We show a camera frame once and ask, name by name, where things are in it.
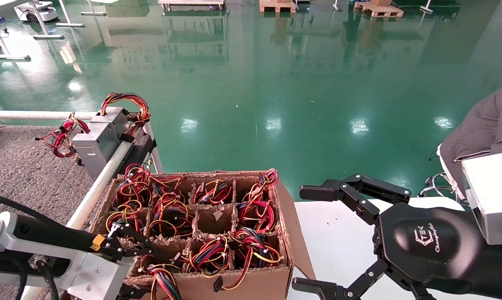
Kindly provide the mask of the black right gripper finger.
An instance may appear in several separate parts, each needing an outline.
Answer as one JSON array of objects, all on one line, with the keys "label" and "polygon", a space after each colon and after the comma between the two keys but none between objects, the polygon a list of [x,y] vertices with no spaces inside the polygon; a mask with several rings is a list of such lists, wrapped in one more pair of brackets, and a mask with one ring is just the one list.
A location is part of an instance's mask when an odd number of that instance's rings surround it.
[{"label": "black right gripper finger", "polygon": [[316,294],[321,300],[360,300],[388,269],[389,264],[386,261],[377,260],[346,288],[333,282],[301,277],[292,280],[292,288],[299,292]]},{"label": "black right gripper finger", "polygon": [[408,203],[411,190],[371,178],[360,173],[345,179],[326,179],[321,185],[302,185],[299,197],[303,200],[344,203],[364,222],[376,225],[379,219],[379,208],[371,203],[371,199],[382,200],[385,203]]}]

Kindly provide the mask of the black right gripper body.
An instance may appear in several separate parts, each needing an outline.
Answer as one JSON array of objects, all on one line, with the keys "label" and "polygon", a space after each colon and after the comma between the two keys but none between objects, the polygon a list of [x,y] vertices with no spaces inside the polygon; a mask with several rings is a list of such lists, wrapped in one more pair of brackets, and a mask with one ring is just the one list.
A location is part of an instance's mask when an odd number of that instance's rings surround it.
[{"label": "black right gripper body", "polygon": [[377,219],[378,253],[392,277],[447,294],[502,299],[502,245],[489,245],[474,215],[398,203]]}]

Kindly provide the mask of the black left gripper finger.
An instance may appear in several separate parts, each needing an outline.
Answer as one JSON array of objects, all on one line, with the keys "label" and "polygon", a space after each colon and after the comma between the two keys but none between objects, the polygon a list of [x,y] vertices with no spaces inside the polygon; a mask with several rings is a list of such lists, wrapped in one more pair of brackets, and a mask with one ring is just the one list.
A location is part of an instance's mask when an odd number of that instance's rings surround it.
[{"label": "black left gripper finger", "polygon": [[151,293],[151,288],[146,285],[126,285],[122,284],[116,299],[117,300],[140,300],[146,294]]},{"label": "black left gripper finger", "polygon": [[155,252],[149,238],[129,225],[112,225],[103,239],[103,255],[109,259],[154,255]]}]

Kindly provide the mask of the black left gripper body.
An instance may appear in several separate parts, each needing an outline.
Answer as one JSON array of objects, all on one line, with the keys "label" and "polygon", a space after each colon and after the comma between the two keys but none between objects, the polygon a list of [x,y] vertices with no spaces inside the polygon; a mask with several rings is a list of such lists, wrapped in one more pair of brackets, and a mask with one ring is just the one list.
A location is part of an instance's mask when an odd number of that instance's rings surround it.
[{"label": "black left gripper body", "polygon": [[16,215],[17,220],[13,228],[13,235],[21,240],[28,240],[46,245],[54,245],[63,248],[87,251],[91,249],[95,234],[84,230],[68,228],[61,230],[55,225],[49,225],[33,217]]}]

